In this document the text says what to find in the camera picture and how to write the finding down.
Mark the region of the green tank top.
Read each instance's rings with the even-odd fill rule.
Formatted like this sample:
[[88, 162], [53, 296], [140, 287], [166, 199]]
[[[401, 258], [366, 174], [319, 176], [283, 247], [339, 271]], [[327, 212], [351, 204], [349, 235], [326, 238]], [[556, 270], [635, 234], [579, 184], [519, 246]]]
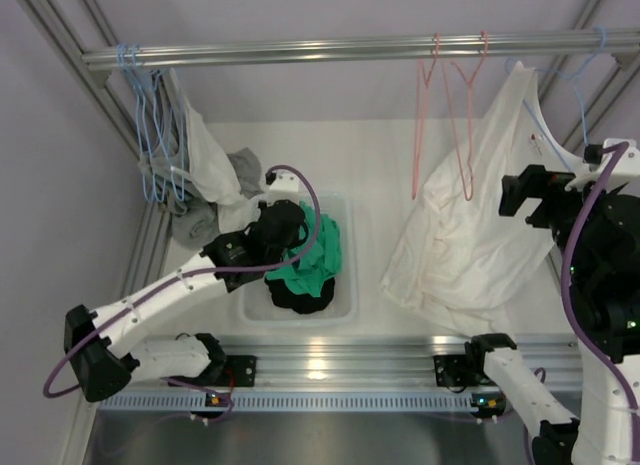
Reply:
[[321, 296], [326, 281], [342, 270], [341, 232], [337, 222], [329, 215], [320, 214], [316, 241], [299, 261], [265, 275], [266, 281], [282, 281], [294, 295]]

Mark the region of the black tank top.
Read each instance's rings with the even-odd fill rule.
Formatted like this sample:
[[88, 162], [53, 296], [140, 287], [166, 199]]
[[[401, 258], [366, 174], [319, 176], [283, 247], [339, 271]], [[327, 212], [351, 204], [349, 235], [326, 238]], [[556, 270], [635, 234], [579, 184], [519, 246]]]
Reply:
[[309, 293], [295, 294], [282, 279], [265, 280], [272, 303], [285, 310], [292, 310], [299, 315], [310, 315], [324, 311], [334, 299], [335, 279], [324, 282], [320, 296], [314, 297]]

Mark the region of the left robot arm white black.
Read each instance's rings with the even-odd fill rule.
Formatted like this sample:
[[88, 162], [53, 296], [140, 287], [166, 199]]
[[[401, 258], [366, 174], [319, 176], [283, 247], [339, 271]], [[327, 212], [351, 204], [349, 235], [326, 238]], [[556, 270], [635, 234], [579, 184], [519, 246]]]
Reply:
[[228, 358], [213, 335], [162, 338], [157, 330], [196, 305], [261, 279], [310, 235], [301, 205], [263, 204], [256, 221], [218, 236], [157, 282], [110, 305], [69, 310], [63, 349], [84, 398], [100, 402], [130, 384], [156, 379], [195, 389], [221, 381]]

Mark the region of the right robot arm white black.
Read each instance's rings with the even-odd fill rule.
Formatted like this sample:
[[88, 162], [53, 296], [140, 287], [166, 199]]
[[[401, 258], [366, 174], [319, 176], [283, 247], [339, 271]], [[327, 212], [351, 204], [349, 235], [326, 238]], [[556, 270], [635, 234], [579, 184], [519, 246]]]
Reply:
[[531, 371], [506, 334], [465, 345], [465, 369], [496, 384], [520, 416], [533, 464], [639, 461], [639, 200], [605, 189], [607, 177], [570, 188], [570, 173], [530, 165], [502, 179], [499, 213], [550, 230], [562, 253], [561, 300], [582, 361], [581, 414], [559, 404], [542, 371]]

